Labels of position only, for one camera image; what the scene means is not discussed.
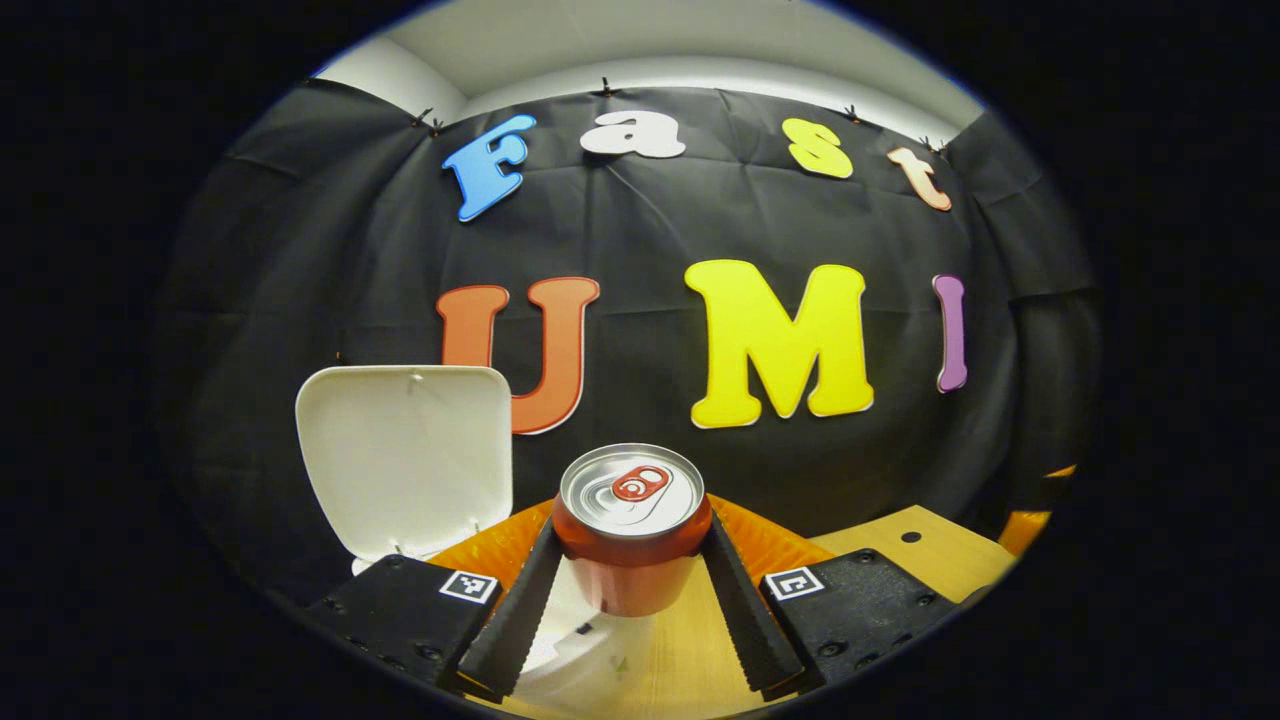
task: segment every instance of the red pull tab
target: red pull tab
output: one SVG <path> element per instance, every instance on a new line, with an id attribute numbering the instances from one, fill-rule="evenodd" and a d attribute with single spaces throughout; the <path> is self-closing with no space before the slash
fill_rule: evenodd
<path id="1" fill-rule="evenodd" d="M 650 480 L 645 473 L 657 473 L 657 480 Z M 640 502 L 641 500 L 660 491 L 671 482 L 671 473 L 653 465 L 640 465 L 621 478 L 613 480 L 613 497 L 627 502 Z"/>

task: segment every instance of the red soda can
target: red soda can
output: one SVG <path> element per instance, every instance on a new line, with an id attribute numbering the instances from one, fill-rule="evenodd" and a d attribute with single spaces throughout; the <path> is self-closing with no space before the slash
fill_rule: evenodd
<path id="1" fill-rule="evenodd" d="M 564 470 L 552 525 L 588 602 L 639 618 L 680 597 L 712 524 L 703 477 L 664 447 L 609 445 Z"/>

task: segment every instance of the ceiling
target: ceiling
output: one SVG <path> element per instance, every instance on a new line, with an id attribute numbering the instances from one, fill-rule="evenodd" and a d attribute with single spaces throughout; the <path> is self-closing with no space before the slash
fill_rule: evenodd
<path id="1" fill-rule="evenodd" d="M 980 111 L 910 51 L 805 0 L 452 0 L 385 35 L 468 97 L 590 63 L 713 55 L 863 83 L 959 127 Z"/>

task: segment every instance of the yellow letter m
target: yellow letter m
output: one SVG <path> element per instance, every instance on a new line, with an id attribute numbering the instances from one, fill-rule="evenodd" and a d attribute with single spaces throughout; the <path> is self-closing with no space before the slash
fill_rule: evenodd
<path id="1" fill-rule="evenodd" d="M 760 401 L 748 392 L 748 357 L 782 418 L 800 405 L 814 360 L 818 386 L 809 393 L 810 413 L 844 415 L 870 407 L 861 273 L 844 265 L 814 268 L 795 322 L 750 263 L 698 263 L 685 270 L 685 283 L 707 302 L 707 397 L 694 404 L 695 425 L 732 428 L 760 418 Z"/>

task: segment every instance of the wooden board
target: wooden board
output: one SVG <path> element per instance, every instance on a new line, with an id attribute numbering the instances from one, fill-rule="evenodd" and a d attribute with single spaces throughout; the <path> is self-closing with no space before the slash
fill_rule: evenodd
<path id="1" fill-rule="evenodd" d="M 918 533 L 919 538 L 908 536 L 914 539 L 908 542 L 908 533 Z M 813 542 L 837 555 L 874 548 L 952 602 L 995 583 L 1014 562 L 1014 556 L 995 542 L 919 506 Z M 759 693 L 748 689 L 701 557 L 676 605 L 654 616 L 649 653 L 648 666 L 630 687 L 608 702 L 577 712 L 532 706 L 518 698 L 507 698 L 502 705 L 476 702 L 535 720 L 703 720 L 790 700 L 765 703 Z"/>

